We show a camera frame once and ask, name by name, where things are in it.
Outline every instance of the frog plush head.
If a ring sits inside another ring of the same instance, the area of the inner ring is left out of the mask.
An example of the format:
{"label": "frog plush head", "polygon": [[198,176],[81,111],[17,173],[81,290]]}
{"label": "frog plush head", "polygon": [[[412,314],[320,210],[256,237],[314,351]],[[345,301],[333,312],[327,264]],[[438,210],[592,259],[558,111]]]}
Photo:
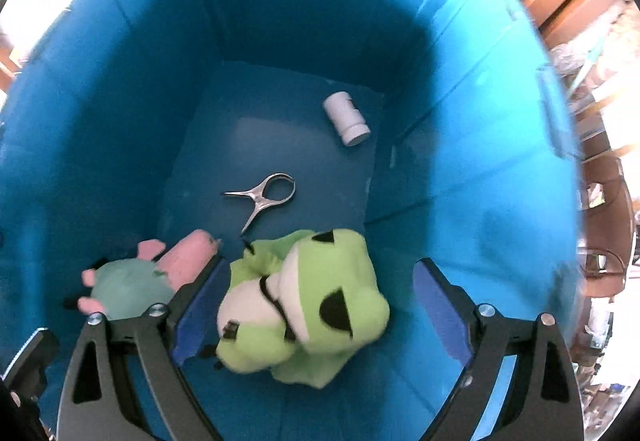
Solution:
{"label": "frog plush head", "polygon": [[355,352],[378,339],[389,319],[364,237],[353,230],[298,241],[278,286],[289,326],[311,355]]}

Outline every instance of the white bottle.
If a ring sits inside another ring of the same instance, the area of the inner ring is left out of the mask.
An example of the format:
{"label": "white bottle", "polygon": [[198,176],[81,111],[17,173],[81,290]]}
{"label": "white bottle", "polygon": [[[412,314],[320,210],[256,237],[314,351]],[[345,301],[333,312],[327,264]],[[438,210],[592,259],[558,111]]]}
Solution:
{"label": "white bottle", "polygon": [[363,142],[371,134],[362,114],[346,91],[332,94],[322,105],[347,147]]}

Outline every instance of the black strap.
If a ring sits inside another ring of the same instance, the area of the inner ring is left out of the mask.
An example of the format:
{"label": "black strap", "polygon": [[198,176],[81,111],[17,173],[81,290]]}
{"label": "black strap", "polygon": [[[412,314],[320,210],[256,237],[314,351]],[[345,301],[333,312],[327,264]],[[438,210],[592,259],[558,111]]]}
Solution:
{"label": "black strap", "polygon": [[295,342],[297,339],[296,334],[291,328],[291,324],[289,324],[287,316],[284,314],[282,304],[279,300],[274,299],[274,297],[271,296],[271,293],[269,293],[269,290],[267,288],[268,278],[269,277],[267,275],[265,275],[264,277],[260,277],[260,291],[262,292],[262,296],[270,302],[270,304],[276,309],[280,317],[284,320],[284,323],[287,325],[287,328],[284,331],[284,339],[289,342]]}

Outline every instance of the silver screw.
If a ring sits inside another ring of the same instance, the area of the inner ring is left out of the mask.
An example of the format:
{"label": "silver screw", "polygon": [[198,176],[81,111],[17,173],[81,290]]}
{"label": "silver screw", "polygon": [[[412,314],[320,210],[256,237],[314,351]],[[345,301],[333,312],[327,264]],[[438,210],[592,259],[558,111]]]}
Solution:
{"label": "silver screw", "polygon": [[491,304],[481,304],[478,306],[478,312],[485,318],[491,318],[495,315],[495,307]]}
{"label": "silver screw", "polygon": [[102,313],[91,313],[86,321],[90,326],[97,326],[102,322]]}
{"label": "silver screw", "polygon": [[549,313],[542,313],[542,315],[540,315],[540,322],[545,326],[552,326],[556,323],[556,319]]}
{"label": "silver screw", "polygon": [[153,304],[149,308],[149,316],[159,317],[166,313],[166,306],[164,304]]}
{"label": "silver screw", "polygon": [[474,381],[474,377],[471,376],[471,374],[467,374],[463,379],[462,379],[462,383],[460,384],[460,387],[462,387],[463,389],[466,389],[468,386],[471,385],[471,383],[473,383]]}

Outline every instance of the stuffed animal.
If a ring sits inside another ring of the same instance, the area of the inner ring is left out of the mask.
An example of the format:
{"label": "stuffed animal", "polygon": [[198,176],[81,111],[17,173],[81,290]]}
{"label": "stuffed animal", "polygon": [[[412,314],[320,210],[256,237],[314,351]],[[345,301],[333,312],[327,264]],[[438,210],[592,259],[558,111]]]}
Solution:
{"label": "stuffed animal", "polygon": [[82,283],[93,289],[91,297],[78,299],[78,309],[118,320],[140,316],[152,304],[166,304],[184,284],[196,279],[218,252],[218,241],[204,230],[195,230],[154,262],[165,247],[157,239],[143,241],[135,259],[84,270]]}
{"label": "stuffed animal", "polygon": [[270,367],[279,381],[321,389],[388,318],[364,238],[300,230],[248,244],[231,263],[216,354],[237,373]]}

